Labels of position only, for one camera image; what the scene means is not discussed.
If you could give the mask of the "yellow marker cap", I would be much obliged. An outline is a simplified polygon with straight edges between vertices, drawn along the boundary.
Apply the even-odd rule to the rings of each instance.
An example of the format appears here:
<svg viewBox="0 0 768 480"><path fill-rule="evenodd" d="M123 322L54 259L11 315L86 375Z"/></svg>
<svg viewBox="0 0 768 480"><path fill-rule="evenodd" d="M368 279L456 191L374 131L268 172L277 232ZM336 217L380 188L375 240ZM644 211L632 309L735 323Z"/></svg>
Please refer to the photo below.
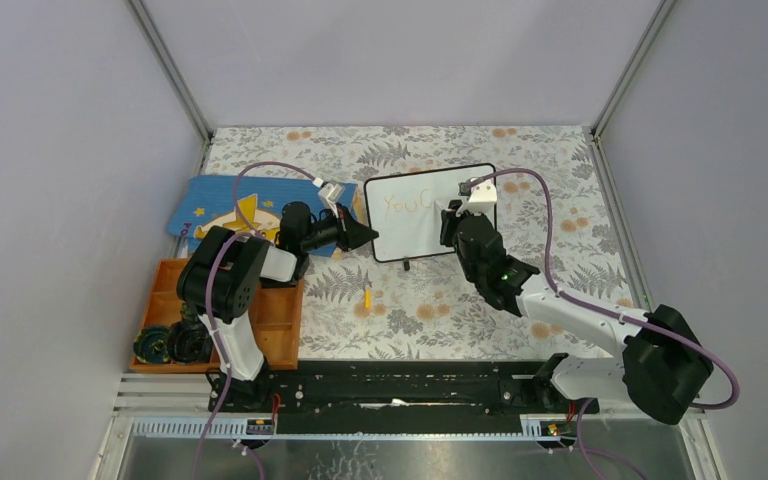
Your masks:
<svg viewBox="0 0 768 480"><path fill-rule="evenodd" d="M372 306L372 293L369 289L366 289L364 291L364 300L363 300L364 309L369 311Z"/></svg>

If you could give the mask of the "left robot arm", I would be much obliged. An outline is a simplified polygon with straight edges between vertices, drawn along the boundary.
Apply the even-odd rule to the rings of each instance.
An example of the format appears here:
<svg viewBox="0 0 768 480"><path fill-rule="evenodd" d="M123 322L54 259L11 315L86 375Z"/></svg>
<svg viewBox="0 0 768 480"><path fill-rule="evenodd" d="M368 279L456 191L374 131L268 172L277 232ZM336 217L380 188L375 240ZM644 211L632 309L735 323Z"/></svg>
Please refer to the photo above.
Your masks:
<svg viewBox="0 0 768 480"><path fill-rule="evenodd" d="M177 295L198 315L217 349L222 391L248 411L269 401L269 366L249 316L263 280L294 287L308 268L310 252L328 245L348 252L378 237L340 203L319 216L304 202L286 204L276 243L211 228L179 276Z"/></svg>

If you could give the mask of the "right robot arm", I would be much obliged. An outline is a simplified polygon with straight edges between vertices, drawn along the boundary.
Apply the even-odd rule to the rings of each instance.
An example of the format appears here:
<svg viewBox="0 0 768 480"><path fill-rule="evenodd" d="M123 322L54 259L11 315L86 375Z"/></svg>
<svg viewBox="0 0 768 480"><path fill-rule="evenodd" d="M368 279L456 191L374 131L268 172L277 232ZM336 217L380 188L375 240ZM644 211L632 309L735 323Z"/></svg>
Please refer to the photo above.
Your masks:
<svg viewBox="0 0 768 480"><path fill-rule="evenodd" d="M568 292L539 268L507 253L484 214L440 212L440 242L454 250L466 280L496 310L560 326L609 353L607 359L553 355L533 386L535 402L557 412L571 400L629 402L650 418L676 425L714 370L698 337L676 309L647 312Z"/></svg>

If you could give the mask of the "black framed whiteboard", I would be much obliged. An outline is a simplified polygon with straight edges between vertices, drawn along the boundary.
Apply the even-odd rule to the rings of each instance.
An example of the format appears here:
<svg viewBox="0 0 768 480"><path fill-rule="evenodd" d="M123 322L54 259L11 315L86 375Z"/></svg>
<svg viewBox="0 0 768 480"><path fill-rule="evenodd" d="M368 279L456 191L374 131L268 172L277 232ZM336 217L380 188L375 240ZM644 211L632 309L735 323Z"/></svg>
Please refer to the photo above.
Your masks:
<svg viewBox="0 0 768 480"><path fill-rule="evenodd" d="M490 163L370 178L363 184L369 226L379 233L373 257L379 263L445 255L441 212L460 200L459 184L496 171Z"/></svg>

